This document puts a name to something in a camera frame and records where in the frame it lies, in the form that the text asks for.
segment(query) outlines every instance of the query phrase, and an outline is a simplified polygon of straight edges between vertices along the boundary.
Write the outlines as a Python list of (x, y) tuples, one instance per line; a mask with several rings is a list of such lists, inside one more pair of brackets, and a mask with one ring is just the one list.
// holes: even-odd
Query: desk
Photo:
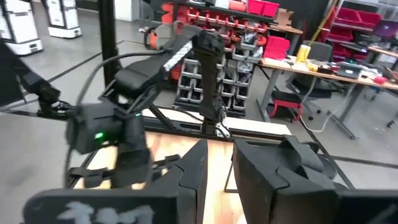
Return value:
[[(169, 118), (181, 113), (169, 112)], [(290, 134), (285, 125), (270, 124), (256, 121), (262, 124), (263, 130), (272, 134)], [(159, 133), (146, 133), (147, 146), (150, 148), (155, 160), (164, 159), (165, 156), (180, 154), (183, 156), (193, 145), (199, 141), (197, 138), (188, 138)], [(208, 141), (208, 180), (206, 190), (205, 214), (203, 223), (206, 224), (237, 224), (243, 214), (238, 194), (224, 193), (224, 185), (231, 165), (233, 143)], [(100, 149), (88, 165), (88, 169), (100, 169), (108, 167), (112, 169), (116, 160), (116, 148), (107, 147)], [(234, 176), (230, 178), (230, 188), (236, 188)], [(83, 179), (80, 179), (74, 189), (83, 188)], [(104, 181), (97, 189), (109, 189), (110, 181)]]
[(353, 80), (350, 78), (338, 77), (336, 75), (312, 72), (307, 68), (307, 66), (304, 63), (296, 63), (295, 65), (290, 66), (287, 63), (277, 62), (275, 60), (269, 60), (267, 58), (263, 58), (261, 60), (260, 66), (261, 66), (260, 69), (262, 70), (263, 73), (265, 73), (265, 71), (262, 69), (262, 67), (273, 68), (271, 78), (269, 80), (266, 92), (265, 92), (262, 100), (257, 99), (257, 105), (260, 108), (262, 118), (266, 122), (271, 121), (271, 119), (269, 118), (268, 112), (267, 112), (267, 106), (268, 106), (269, 102), (271, 101), (271, 94), (275, 88), (275, 84), (278, 79), (280, 70), (302, 73), (302, 74), (306, 74), (306, 75), (312, 75), (314, 77), (329, 78), (329, 79), (358, 84), (358, 86), (354, 89), (351, 99), (349, 100), (348, 104), (346, 105), (346, 108), (344, 109), (344, 112), (341, 114), (341, 116), (339, 118), (337, 118), (335, 115), (333, 115), (331, 117), (335, 121), (335, 123), (342, 129), (342, 131), (345, 134), (347, 134), (347, 136), (349, 136), (351, 139), (356, 139), (356, 136), (345, 126), (345, 121), (350, 116), (351, 109), (355, 105), (356, 100), (359, 98), (359, 96), (362, 95), (364, 87), (365, 86), (376, 86), (379, 88), (398, 90), (398, 85), (396, 85), (396, 84), (385, 83), (383, 85), (380, 85), (380, 84), (374, 83), (370, 78), (361, 78), (360, 77), (357, 80)]
[(299, 42), (300, 36), (303, 34), (303, 31), (293, 28), (291, 26), (278, 26), (278, 25), (271, 25), (269, 29), (293, 34), (293, 38), (290, 43), (290, 48), (289, 51), (287, 52), (288, 55), (292, 55), (297, 46), (297, 43)]
[[(367, 57), (367, 61), (369, 63), (375, 63), (376, 60), (378, 59), (378, 57), (380, 56), (380, 54), (385, 54), (391, 57), (395, 57), (398, 58), (398, 53), (397, 52), (392, 52), (390, 50), (383, 50), (377, 47), (369, 47), (369, 54)], [(395, 70), (398, 66), (398, 60), (396, 60), (396, 62), (392, 65), (391, 70)]]

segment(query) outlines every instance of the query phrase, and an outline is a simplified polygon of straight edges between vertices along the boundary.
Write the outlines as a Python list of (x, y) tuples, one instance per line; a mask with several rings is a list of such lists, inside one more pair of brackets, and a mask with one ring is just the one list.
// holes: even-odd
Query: gray floor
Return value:
[[(45, 26), (42, 6), (35, 4), (35, 17), (44, 52), (24, 58), (24, 61), (37, 73), (46, 79), (51, 79), (65, 70), (78, 65), (82, 61), (101, 51), (98, 28), (98, 15), (94, 12), (79, 11), (79, 20), (83, 37), (75, 40), (64, 40), (49, 37)], [(142, 52), (145, 48), (140, 42), (142, 35), (137, 34), (137, 27), (130, 22), (117, 21), (118, 47), (121, 54)], [(142, 57), (122, 60), (126, 65)], [(95, 65), (100, 63), (97, 56), (87, 63), (69, 71), (56, 79), (52, 84), (62, 91), (62, 99), (74, 103), (78, 91), (83, 86), (88, 74)], [(288, 75), (281, 75), (277, 86), (285, 90), (285, 80)], [(261, 121), (256, 98), (262, 97), (268, 80), (260, 72), (254, 74), (246, 118)], [(102, 71), (94, 79), (84, 102), (94, 103), (104, 87)], [(155, 101), (157, 105), (171, 106), (175, 93), (163, 92)], [(27, 95), (28, 100), (35, 99)], [(389, 164), (398, 164), (398, 146), (395, 136), (397, 128), (385, 129), (386, 123), (393, 117), (396, 110), (396, 100), (387, 93), (381, 93), (376, 101), (369, 102), (360, 99), (349, 125), (359, 136), (356, 141), (349, 140), (331, 122), (322, 133), (315, 133), (325, 149), (332, 156), (362, 159)], [(336, 95), (331, 100), (316, 101), (324, 110), (333, 109), (341, 103), (341, 96)], [(35, 112), (37, 103), (16, 108), (21, 111)], [(325, 120), (325, 115), (317, 115), (314, 121), (306, 121), (313, 129), (318, 129)], [(279, 119), (273, 122), (286, 124), (292, 134), (301, 141), (312, 141), (312, 138), (299, 122), (290, 123)], [(24, 202), (40, 190), (61, 187), (62, 166), (67, 150), (64, 131), (65, 123), (42, 118), (0, 113), (0, 142), (2, 149), (0, 183), (0, 223), (18, 223), (21, 221), (21, 209)], [(72, 165), (78, 166), (85, 156), (74, 154)], [(341, 170), (357, 189), (398, 189), (398, 169), (344, 162), (336, 160)]]

